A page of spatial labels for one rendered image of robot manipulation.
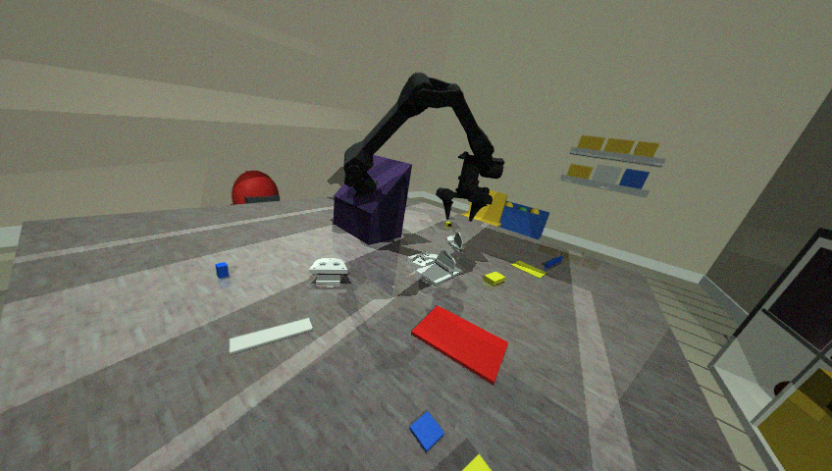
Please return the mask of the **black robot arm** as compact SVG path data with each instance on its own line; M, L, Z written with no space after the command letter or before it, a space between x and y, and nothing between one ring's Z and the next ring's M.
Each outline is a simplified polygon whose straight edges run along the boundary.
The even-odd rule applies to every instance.
M378 181L373 181L367 171L373 165L373 155L403 125L403 123L427 108L452 107L459 122L467 133L474 155L464 151L458 156L464 159L461 174L499 179L502 176L504 160L494 158L494 147L486 134L479 128L465 98L456 83L429 78L423 73L414 73L402 88L396 103L360 142L354 143L344 152L344 184L356 189L355 196L370 197ZM466 180L459 193L470 202L481 203L487 199L490 190L478 187L478 181Z

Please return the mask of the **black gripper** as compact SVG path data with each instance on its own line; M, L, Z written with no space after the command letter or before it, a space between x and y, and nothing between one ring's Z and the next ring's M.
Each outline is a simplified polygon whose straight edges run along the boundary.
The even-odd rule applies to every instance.
M454 198L467 199L467 197L464 194L459 193L460 188L462 187L464 182L466 182L466 180L470 180L470 183L474 183L475 181L478 181L478 177L472 177L472 176L467 176L467 175L463 175L463 174L461 174L458 177L458 179L459 179L458 188L455 190L457 192L453 192L452 190L450 190L448 188L439 187L438 190L437 190L437 193L436 193L436 196L439 197L443 202L444 211L445 211L445 215L446 215L447 219L449 219L450 209L451 209L451 205L453 203L453 201L451 199L453 197ZM481 203L472 202L469 221L471 222L473 220L473 218L476 216L476 214L478 213L478 211L481 208L483 208L484 206L487 206L487 204L492 204L492 202L493 202L493 198L490 195L487 197L487 199L482 199Z

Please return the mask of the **pale grey flat bar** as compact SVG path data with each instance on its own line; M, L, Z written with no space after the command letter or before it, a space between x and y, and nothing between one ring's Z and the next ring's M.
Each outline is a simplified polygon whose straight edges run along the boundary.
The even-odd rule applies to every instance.
M309 318L231 339L230 355L313 331Z

